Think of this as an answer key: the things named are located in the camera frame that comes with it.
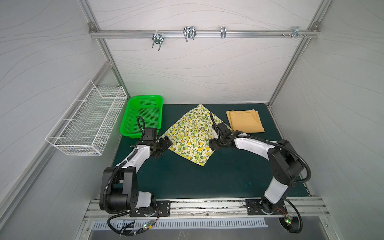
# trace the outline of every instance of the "white wire basket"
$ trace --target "white wire basket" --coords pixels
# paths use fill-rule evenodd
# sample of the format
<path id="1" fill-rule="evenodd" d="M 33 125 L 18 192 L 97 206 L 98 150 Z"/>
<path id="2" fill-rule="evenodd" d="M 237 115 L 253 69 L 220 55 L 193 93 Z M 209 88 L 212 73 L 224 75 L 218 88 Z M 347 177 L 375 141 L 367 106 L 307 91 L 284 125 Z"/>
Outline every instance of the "white wire basket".
<path id="1" fill-rule="evenodd" d="M 122 86 L 95 86 L 91 80 L 90 83 L 87 86 L 91 88 L 84 87 L 45 138 L 67 155 L 102 155 L 127 99 Z"/>

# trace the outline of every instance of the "floral patterned fabric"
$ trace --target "floral patterned fabric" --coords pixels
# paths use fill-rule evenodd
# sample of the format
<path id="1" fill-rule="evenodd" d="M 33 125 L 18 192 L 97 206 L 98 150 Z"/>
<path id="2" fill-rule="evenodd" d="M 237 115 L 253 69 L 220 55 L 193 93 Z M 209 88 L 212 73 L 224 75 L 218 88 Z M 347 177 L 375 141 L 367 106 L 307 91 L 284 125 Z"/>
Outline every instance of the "floral patterned fabric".
<path id="1" fill-rule="evenodd" d="M 214 114 L 216 124 L 222 121 Z M 173 142 L 169 149 L 178 155 L 201 166 L 212 155 L 209 139 L 214 138 L 209 110 L 202 104 L 182 116 L 162 136 L 168 136 Z"/>

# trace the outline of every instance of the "green basket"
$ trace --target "green basket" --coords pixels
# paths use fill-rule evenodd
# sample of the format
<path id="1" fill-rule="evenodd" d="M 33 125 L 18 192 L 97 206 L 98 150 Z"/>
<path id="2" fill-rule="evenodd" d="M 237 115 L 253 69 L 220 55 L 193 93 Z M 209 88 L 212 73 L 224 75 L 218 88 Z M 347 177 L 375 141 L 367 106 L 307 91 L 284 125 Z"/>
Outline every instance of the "green basket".
<path id="1" fill-rule="evenodd" d="M 135 96 L 129 99 L 127 103 L 120 133 L 126 137 L 140 138 L 142 132 L 137 125 L 139 116 L 144 118 L 145 127 L 160 129 L 162 112 L 163 98 L 160 95 Z"/>

